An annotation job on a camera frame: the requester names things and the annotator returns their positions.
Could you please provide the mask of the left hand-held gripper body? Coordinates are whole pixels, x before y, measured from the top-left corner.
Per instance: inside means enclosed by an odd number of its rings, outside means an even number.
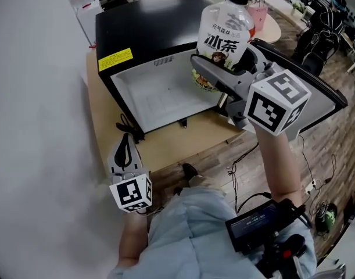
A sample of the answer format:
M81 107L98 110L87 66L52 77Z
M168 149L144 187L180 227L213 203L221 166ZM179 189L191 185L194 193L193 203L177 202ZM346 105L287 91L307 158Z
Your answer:
M152 182L147 170L111 173L110 191L120 210L127 213L152 205Z

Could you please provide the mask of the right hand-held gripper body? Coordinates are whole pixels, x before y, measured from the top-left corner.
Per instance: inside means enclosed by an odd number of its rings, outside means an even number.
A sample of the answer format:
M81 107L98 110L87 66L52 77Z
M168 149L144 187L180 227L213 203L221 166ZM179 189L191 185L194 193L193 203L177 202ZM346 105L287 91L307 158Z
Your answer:
M242 120L279 135L301 115L311 97L311 91L290 70L275 62L244 87L247 96L227 103L226 111L232 122L242 127Z

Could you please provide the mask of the iced tea bottle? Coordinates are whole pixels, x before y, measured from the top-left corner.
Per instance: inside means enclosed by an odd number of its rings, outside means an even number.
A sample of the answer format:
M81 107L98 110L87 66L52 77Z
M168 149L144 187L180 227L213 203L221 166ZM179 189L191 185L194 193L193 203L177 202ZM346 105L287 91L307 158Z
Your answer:
M248 2L223 0L204 8L195 54L218 67L241 71L240 59L255 34Z

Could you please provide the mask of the black mini fridge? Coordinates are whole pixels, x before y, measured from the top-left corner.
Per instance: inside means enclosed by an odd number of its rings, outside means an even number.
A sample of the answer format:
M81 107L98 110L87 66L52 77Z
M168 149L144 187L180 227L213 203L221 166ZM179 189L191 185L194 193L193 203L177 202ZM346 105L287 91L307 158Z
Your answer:
M223 95L194 84L190 57L209 0L140 0L96 16L98 74L130 122L146 133L207 110Z

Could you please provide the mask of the person's left forearm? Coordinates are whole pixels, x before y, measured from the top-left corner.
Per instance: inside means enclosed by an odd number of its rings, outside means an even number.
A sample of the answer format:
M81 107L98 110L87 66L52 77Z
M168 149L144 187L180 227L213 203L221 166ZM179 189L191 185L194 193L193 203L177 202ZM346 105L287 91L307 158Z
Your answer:
M117 267L132 267L148 246L148 219L146 213L126 213L119 244Z

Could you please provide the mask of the person's right forearm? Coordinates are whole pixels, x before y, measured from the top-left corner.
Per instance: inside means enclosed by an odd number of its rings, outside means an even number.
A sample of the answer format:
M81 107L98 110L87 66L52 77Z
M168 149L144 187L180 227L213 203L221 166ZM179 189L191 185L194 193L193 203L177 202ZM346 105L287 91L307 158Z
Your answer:
M289 199L295 206L303 204L299 166L286 134L273 136L255 125L254 130L263 158L271 196L276 202Z

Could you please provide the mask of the round white table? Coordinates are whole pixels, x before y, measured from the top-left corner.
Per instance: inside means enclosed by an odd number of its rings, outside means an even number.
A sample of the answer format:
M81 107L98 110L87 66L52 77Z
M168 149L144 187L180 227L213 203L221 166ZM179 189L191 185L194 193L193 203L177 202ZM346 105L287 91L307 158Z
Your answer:
M267 13L264 21L264 26L261 31L256 31L254 28L254 34L251 39L260 39L267 43L275 43L281 38L281 29L275 19Z

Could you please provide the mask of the wooden table with white legs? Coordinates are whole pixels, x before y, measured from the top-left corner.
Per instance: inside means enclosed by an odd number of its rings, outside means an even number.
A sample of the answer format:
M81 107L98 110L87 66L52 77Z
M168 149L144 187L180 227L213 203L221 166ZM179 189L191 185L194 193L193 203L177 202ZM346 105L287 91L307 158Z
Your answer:
M87 84L94 132L104 164L123 132L116 127L122 113L97 71L96 52L86 56ZM137 148L142 163L150 171L158 171L203 152L224 141L232 142L242 132L219 114L209 110L188 119L188 127L173 123L145 135Z

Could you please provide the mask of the person's black shoe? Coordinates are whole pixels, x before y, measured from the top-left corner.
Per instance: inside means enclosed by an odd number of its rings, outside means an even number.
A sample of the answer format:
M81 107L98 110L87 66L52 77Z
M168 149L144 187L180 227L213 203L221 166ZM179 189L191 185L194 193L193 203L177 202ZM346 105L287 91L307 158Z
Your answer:
M182 169L184 172L184 177L188 181L192 180L195 176L199 175L198 171L189 163L182 164Z

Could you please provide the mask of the white desk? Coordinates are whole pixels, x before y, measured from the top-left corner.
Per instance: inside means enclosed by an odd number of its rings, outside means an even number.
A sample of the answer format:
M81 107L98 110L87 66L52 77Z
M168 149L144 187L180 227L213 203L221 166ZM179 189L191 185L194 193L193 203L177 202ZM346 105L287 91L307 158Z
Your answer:
M305 29L306 21L304 13L294 9L293 6L285 0L264 0L265 3L281 17L288 21L292 26L299 30Z

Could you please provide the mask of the person's light blue shirt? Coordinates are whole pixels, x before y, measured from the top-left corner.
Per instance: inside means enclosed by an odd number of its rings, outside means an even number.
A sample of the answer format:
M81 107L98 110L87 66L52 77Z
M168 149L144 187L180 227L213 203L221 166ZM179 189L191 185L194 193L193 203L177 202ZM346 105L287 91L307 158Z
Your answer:
M235 252L225 222L237 217L221 191L190 186L173 196L148 221L148 246L132 267L115 267L109 279L265 279L256 267L264 245L248 254ZM305 238L299 258L304 278L315 275L317 261L309 222L300 218L275 234Z

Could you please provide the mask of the white power strip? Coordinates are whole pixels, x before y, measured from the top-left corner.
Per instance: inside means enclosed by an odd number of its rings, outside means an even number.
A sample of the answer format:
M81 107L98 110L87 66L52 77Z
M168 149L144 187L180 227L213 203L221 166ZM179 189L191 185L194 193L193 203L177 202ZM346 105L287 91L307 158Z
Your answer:
M318 191L322 187L322 181L317 178L309 182L304 188L306 195L310 195L313 191Z

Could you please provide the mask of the black chest monitor screen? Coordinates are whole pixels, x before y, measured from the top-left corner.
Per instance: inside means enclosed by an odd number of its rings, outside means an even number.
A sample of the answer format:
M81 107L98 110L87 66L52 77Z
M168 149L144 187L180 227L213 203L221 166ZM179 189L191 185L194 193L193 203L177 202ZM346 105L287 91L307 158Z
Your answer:
M235 252L244 255L275 240L275 234L305 216L306 207L291 200L269 200L240 216L225 222Z

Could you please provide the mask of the green and black device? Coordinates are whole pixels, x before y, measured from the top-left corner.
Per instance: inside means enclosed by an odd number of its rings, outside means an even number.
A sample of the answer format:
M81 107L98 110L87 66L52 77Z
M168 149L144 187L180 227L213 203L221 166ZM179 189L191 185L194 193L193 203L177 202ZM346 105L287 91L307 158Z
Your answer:
M329 233L335 224L338 208L334 203L320 203L315 215L315 229L318 233Z

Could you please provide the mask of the white box with red label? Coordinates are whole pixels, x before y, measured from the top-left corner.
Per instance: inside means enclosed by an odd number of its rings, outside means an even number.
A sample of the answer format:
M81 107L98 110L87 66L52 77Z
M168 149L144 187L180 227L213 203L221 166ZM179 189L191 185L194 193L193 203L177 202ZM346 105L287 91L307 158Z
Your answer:
M98 0L69 0L90 47L96 46L95 20L103 12Z

